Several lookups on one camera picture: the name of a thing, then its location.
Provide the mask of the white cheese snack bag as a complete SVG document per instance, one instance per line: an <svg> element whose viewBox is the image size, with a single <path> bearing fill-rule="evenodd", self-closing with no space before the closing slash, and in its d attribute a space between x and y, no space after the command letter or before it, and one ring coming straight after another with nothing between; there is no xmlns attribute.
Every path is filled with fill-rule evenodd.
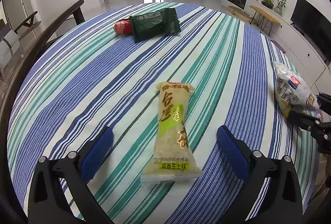
<svg viewBox="0 0 331 224"><path fill-rule="evenodd" d="M274 94L283 116L288 118L291 111L317 111L320 108L318 99L301 76L285 64L273 64L276 71Z"/></svg>

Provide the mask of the yellow green bread package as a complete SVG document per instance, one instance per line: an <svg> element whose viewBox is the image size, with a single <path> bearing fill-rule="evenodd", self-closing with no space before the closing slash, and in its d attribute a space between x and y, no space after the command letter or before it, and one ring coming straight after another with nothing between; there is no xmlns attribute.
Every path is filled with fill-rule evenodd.
<svg viewBox="0 0 331 224"><path fill-rule="evenodd" d="M140 175L142 184L161 184L201 177L189 146L185 118L194 87L188 83L160 82L158 131L153 157Z"/></svg>

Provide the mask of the red plastic wrapper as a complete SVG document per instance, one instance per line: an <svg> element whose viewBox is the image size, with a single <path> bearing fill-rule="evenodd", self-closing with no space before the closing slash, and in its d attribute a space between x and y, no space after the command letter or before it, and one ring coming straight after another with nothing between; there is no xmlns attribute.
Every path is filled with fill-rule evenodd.
<svg viewBox="0 0 331 224"><path fill-rule="evenodd" d="M114 31L116 34L132 34L133 30L129 19L122 19L114 24Z"/></svg>

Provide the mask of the dark green snack bag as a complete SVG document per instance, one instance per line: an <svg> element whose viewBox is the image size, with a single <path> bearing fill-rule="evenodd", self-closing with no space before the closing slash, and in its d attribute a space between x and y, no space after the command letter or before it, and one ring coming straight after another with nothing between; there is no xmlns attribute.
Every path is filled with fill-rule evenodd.
<svg viewBox="0 0 331 224"><path fill-rule="evenodd" d="M141 42L157 35L181 32L180 22L174 8L163 8L155 12L130 16L135 42Z"/></svg>

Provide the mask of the brown wooden coffee table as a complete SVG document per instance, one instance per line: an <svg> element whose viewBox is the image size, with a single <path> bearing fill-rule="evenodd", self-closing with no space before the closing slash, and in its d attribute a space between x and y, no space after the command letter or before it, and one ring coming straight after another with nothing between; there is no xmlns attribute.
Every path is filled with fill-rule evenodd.
<svg viewBox="0 0 331 224"><path fill-rule="evenodd" d="M9 82L7 90L3 96L1 102L1 223L28 222L28 218L22 209L13 188L8 166L7 135L13 104L25 77L35 62L50 47L48 40L60 27L60 25L71 15L73 15L77 25L85 21L81 11L81 6L83 4L84 0L78 0L67 10L65 10L63 14L56 18L55 21L53 21L36 39L22 61L19 63L18 67L15 69L12 79Z"/></svg>

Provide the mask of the black television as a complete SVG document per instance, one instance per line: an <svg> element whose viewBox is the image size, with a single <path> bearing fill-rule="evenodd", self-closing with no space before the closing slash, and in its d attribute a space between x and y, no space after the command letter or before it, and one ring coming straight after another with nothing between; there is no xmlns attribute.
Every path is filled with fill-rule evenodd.
<svg viewBox="0 0 331 224"><path fill-rule="evenodd" d="M297 0L292 25L313 43L324 62L330 64L330 21L307 0Z"/></svg>

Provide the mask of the dark floor mat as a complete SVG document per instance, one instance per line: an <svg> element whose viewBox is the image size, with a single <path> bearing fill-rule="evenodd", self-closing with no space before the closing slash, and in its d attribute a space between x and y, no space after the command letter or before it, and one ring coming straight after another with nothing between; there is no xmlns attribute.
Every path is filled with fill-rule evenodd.
<svg viewBox="0 0 331 224"><path fill-rule="evenodd" d="M270 40L282 53L286 53L286 50L276 41Z"/></svg>

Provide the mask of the tall potted plant right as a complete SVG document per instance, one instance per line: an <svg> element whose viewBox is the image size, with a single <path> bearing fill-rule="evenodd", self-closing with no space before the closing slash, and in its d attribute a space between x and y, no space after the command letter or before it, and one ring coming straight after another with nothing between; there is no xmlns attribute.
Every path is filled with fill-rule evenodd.
<svg viewBox="0 0 331 224"><path fill-rule="evenodd" d="M286 2L287 2L287 0L277 0L277 5L274 7L274 11L277 14L282 15Z"/></svg>

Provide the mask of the small wooden side table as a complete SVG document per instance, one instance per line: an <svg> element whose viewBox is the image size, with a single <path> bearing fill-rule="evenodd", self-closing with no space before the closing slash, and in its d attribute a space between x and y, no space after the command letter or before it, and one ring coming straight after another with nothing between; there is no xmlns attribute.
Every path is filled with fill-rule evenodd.
<svg viewBox="0 0 331 224"><path fill-rule="evenodd" d="M256 25L257 25L257 27L260 27L260 33L262 33L265 30L268 23L270 23L268 36L270 35L274 25L277 25L279 27L282 26L281 23L276 18L274 18L273 16L271 16L270 14L268 14L261 8L253 6L253 5L250 5L250 8L255 11L254 15L251 18L250 24L253 23L256 15L258 14L259 17L256 20Z"/></svg>

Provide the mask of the small potted plant middle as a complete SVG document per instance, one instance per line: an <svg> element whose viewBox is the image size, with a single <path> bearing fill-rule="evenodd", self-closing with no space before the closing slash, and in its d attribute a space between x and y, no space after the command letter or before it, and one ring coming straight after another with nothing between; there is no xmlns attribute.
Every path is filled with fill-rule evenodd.
<svg viewBox="0 0 331 224"><path fill-rule="evenodd" d="M274 8L274 0L262 0L261 3L271 10Z"/></svg>

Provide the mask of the round wooden floor stool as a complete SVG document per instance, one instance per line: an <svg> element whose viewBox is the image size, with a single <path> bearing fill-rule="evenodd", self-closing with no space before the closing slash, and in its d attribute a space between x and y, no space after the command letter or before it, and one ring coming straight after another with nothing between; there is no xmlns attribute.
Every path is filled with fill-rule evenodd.
<svg viewBox="0 0 331 224"><path fill-rule="evenodd" d="M236 16L237 18L239 18L240 20L246 23L256 24L256 19L254 19L249 13L238 7L228 6L227 10L229 13L231 13L232 15Z"/></svg>

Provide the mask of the striped round tablecloth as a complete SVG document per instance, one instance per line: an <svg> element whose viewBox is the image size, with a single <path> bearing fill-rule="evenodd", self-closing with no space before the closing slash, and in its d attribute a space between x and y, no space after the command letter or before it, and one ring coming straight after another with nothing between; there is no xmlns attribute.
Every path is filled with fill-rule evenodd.
<svg viewBox="0 0 331 224"><path fill-rule="evenodd" d="M174 8L181 32L135 42L114 24ZM316 143L288 124L276 101L273 63L288 58L240 20L206 7L152 3L107 12L75 27L36 62L12 109L7 154L23 208L41 156L62 158L105 126L114 148L89 183L115 223L216 223L242 183L216 143L226 125L252 150L288 155L302 200L309 202L318 170ZM142 185L157 133L162 81L193 85L186 114L189 145L204 175L188 182Z"/></svg>

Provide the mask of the wooden sofa with cushions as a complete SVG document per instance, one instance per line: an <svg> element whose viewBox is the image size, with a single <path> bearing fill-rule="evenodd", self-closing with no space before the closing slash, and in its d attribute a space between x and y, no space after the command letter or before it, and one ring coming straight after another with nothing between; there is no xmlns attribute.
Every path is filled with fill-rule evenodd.
<svg viewBox="0 0 331 224"><path fill-rule="evenodd" d="M34 11L26 19L22 21L13 29L8 23L4 24L1 19L1 68L5 69L15 54L20 56L25 55L27 46L31 41L28 41L26 45L22 45L22 41L29 33L33 32L36 27L40 25L40 21L35 21L35 16L38 14Z"/></svg>

